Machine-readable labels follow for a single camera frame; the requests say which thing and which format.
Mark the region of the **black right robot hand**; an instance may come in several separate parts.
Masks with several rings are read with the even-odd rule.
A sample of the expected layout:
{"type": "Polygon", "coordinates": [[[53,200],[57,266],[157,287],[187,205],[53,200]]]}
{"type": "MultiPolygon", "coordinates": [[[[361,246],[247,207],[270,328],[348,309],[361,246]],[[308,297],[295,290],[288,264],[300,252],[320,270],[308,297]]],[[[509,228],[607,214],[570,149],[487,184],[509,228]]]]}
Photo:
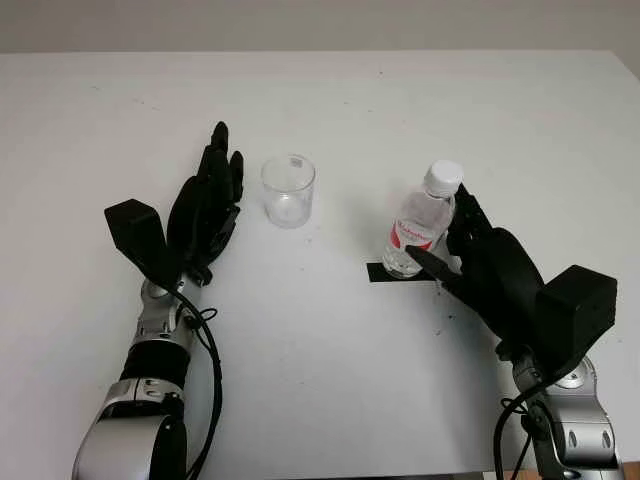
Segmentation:
{"type": "Polygon", "coordinates": [[[496,354],[516,361],[533,346],[535,296],[543,286],[535,264],[508,230],[491,225],[479,202],[460,186],[446,236],[448,253],[460,259],[454,272],[417,246],[405,252],[444,288],[470,307],[499,338],[496,354]]]}

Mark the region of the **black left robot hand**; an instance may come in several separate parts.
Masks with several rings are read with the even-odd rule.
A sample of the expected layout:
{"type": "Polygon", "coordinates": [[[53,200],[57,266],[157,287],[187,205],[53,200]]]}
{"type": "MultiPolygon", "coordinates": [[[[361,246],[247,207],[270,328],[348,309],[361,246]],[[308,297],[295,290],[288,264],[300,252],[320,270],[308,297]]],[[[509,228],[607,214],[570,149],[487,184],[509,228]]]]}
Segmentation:
{"type": "Polygon", "coordinates": [[[200,285],[212,281],[210,265],[230,241],[240,213],[244,158],[228,153],[229,129],[216,124],[199,168],[181,188],[169,215],[167,244],[183,271],[200,285]]]}

